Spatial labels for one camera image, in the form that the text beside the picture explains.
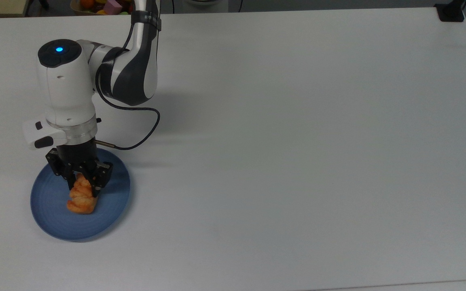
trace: robotic arm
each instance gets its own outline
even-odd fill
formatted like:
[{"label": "robotic arm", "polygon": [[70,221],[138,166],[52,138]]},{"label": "robotic arm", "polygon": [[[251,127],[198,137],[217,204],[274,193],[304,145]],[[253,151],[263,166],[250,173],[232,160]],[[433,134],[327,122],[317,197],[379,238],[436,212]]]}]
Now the robotic arm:
[{"label": "robotic arm", "polygon": [[88,40],[58,39],[38,52],[37,73],[45,114],[24,122],[31,149],[56,147],[46,155],[55,175],[71,189],[74,172],[90,182],[93,196],[111,178],[112,164],[96,155],[95,91],[127,105],[150,99],[157,87],[157,34],[160,0],[139,0],[131,14],[130,50]]}]

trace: orange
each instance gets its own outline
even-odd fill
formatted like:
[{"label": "orange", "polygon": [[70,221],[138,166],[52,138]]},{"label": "orange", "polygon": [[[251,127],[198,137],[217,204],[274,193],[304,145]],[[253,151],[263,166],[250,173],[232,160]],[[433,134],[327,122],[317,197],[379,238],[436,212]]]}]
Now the orange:
[{"label": "orange", "polygon": [[84,9],[91,9],[95,5],[95,0],[80,0],[80,6]]}]

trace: white table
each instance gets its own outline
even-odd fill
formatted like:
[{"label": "white table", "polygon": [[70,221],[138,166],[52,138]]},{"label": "white table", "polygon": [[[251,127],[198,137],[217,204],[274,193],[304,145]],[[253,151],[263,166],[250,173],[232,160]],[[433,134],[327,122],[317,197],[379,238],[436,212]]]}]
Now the white table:
[{"label": "white table", "polygon": [[[116,152],[129,210],[91,242],[42,232],[28,203],[47,150],[21,133],[44,110],[36,52],[119,46],[128,26],[0,19],[0,290],[466,280],[466,22],[434,8],[163,15],[159,129]],[[100,140],[131,144],[153,122],[94,102]]]}]

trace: pink block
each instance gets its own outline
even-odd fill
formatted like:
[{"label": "pink block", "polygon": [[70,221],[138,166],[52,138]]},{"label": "pink block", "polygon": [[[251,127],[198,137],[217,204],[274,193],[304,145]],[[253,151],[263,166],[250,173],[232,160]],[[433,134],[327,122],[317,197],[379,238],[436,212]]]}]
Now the pink block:
[{"label": "pink block", "polygon": [[104,6],[104,11],[108,15],[117,15],[122,12],[122,6],[116,0],[107,0]]}]

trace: croissant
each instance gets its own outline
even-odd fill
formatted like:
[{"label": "croissant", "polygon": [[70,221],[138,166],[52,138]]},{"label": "croissant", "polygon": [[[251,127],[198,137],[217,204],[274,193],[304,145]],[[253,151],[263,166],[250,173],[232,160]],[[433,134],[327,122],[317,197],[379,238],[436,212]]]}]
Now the croissant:
[{"label": "croissant", "polygon": [[98,197],[93,197],[91,184],[85,179],[84,175],[76,174],[76,181],[70,191],[70,198],[68,200],[67,208],[71,212],[78,214],[90,214],[96,206]]}]

